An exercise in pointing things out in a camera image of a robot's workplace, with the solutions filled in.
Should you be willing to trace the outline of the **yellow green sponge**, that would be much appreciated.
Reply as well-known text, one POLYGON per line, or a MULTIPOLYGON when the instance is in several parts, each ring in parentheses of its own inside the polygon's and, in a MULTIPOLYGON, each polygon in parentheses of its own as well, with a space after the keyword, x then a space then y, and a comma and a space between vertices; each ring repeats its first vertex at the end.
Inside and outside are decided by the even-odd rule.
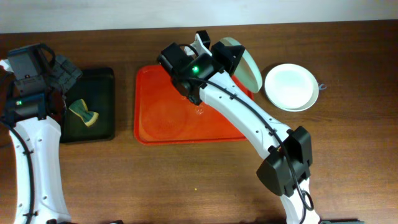
POLYGON ((99 118, 99 114, 94 111, 90 111, 83 99, 79 99, 74 101, 68 109, 77 115, 85 124, 85 126, 92 126, 97 119, 99 118))

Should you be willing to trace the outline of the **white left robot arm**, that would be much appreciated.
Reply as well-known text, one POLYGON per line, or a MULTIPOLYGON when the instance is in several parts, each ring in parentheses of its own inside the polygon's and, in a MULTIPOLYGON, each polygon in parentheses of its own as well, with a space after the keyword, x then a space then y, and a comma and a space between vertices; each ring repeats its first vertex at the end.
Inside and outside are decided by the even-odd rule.
POLYGON ((16 156, 15 223, 71 223, 63 196, 59 147, 66 93, 83 75, 46 44, 8 51, 1 66, 8 84, 1 124, 16 156))

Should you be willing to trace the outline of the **white plate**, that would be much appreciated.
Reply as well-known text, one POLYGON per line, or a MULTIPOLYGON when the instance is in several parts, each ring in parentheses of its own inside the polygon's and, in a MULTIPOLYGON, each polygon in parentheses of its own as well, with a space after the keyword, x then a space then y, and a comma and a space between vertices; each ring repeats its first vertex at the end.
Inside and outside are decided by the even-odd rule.
POLYGON ((300 112, 316 103, 320 90, 317 79, 308 69, 283 63, 268 71, 264 91, 276 107, 284 111, 300 112))

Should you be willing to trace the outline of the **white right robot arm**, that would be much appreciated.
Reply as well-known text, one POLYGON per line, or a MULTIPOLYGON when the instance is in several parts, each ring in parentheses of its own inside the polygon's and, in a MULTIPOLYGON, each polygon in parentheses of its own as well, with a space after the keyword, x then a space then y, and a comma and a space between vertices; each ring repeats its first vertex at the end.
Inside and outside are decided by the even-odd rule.
POLYGON ((199 30, 193 43, 173 42, 157 61, 182 96, 217 110, 248 139, 263 160, 256 175, 279 196, 287 223, 320 223, 309 191, 310 134, 302 126, 293 130, 274 119, 237 86, 233 76, 246 88, 261 77, 258 67, 239 72, 246 54, 245 47, 231 38, 211 45, 207 31, 199 30))

